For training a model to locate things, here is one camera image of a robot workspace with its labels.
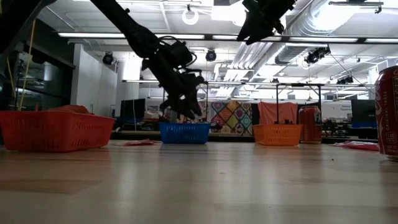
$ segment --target table surface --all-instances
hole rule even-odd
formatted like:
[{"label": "table surface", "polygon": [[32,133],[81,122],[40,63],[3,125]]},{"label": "table surface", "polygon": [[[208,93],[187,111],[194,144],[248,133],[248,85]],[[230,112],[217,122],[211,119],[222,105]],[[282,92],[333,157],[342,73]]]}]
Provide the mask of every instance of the table surface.
[{"label": "table surface", "polygon": [[398,163],[327,145],[0,151],[1,223],[397,223]]}]

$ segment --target blue basket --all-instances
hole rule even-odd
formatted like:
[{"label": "blue basket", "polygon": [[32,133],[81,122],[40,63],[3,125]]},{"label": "blue basket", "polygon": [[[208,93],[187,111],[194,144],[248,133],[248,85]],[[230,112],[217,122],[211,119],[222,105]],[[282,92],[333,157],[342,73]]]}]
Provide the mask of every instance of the blue basket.
[{"label": "blue basket", "polygon": [[160,135],[166,144],[205,144],[209,130],[209,123],[160,123]]}]

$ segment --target orange basket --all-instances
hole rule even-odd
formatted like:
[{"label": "orange basket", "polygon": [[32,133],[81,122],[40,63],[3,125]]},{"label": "orange basket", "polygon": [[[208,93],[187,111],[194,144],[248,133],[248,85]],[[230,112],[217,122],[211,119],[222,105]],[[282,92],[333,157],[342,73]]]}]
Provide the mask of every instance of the orange basket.
[{"label": "orange basket", "polygon": [[65,111],[1,111],[0,124],[8,150],[70,152],[107,145],[114,119]]},{"label": "orange basket", "polygon": [[256,143],[265,146],[296,146],[300,142],[301,124],[260,124],[254,125]]}]

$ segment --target computer monitor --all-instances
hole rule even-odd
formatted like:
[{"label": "computer monitor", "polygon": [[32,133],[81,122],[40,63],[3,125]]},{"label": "computer monitor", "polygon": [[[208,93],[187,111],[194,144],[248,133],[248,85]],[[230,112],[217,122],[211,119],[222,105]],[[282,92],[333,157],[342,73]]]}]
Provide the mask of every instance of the computer monitor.
[{"label": "computer monitor", "polygon": [[351,100],[353,128],[377,128],[374,100]]},{"label": "computer monitor", "polygon": [[132,119],[142,119],[145,113],[145,99],[122,100],[120,118],[128,122]]}]

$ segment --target plastic basket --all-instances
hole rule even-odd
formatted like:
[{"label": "plastic basket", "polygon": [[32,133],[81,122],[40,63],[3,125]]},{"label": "plastic basket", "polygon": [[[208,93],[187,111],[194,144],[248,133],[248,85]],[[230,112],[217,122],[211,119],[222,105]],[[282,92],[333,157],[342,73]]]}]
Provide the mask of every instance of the plastic basket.
[{"label": "plastic basket", "polygon": [[265,146],[296,146],[300,142],[302,128],[301,124],[254,125],[254,139]]},{"label": "plastic basket", "polygon": [[2,111],[0,123],[8,150],[70,152],[107,145],[114,119],[65,111]]},{"label": "plastic basket", "polygon": [[160,135],[166,144],[205,144],[209,130],[209,123],[160,123]]}]

